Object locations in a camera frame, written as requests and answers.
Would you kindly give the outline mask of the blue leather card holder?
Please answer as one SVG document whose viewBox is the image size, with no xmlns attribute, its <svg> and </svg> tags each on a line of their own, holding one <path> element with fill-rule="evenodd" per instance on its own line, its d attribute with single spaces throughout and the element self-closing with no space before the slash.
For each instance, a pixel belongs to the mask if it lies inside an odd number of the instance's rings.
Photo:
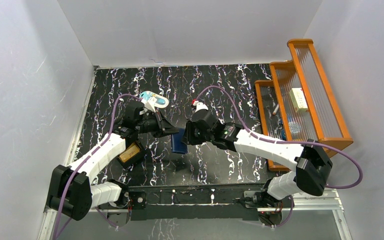
<svg viewBox="0 0 384 240">
<path fill-rule="evenodd" d="M 179 128 L 177 133 L 171 135 L 171 152 L 185 155 L 188 153 L 188 146 L 183 142 L 184 128 Z"/>
</svg>

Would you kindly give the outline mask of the black card box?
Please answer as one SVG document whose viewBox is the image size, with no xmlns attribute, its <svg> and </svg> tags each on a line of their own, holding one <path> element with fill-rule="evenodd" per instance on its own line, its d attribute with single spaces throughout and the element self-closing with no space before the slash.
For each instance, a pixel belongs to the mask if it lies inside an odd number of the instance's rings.
<svg viewBox="0 0 384 240">
<path fill-rule="evenodd" d="M 118 155 L 117 160 L 124 169 L 128 169 L 142 162 L 145 155 L 146 150 L 144 146 L 139 141 L 135 141 L 124 152 Z"/>
</svg>

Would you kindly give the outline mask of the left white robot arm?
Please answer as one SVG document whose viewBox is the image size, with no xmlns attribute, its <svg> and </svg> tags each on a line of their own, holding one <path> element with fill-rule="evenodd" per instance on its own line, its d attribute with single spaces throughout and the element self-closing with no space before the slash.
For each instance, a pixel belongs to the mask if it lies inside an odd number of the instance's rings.
<svg viewBox="0 0 384 240">
<path fill-rule="evenodd" d="M 52 171 L 45 205 L 76 221 L 102 204 L 127 206 L 131 200 L 125 184 L 109 180 L 92 185 L 92 180 L 114 159 L 123 168 L 141 162 L 146 150 L 139 141 L 140 134 L 151 133 L 155 138 L 177 134 L 179 129 L 161 112 L 168 104 L 168 100 L 159 98 L 130 102 L 102 141 L 80 159 Z"/>
</svg>

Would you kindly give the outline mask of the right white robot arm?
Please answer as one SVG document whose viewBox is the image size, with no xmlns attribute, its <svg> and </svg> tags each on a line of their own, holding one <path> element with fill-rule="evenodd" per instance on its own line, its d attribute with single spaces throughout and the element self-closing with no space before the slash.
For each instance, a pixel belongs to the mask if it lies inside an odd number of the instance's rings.
<svg viewBox="0 0 384 240">
<path fill-rule="evenodd" d="M 261 199 L 268 207 L 296 193 L 322 196 L 333 167 L 317 142 L 287 143 L 247 130 L 239 123 L 222 123 L 206 109 L 197 110 L 187 120 L 182 141 L 187 145 L 209 142 L 221 150 L 253 154 L 287 167 L 288 173 L 272 178 L 264 186 Z"/>
</svg>

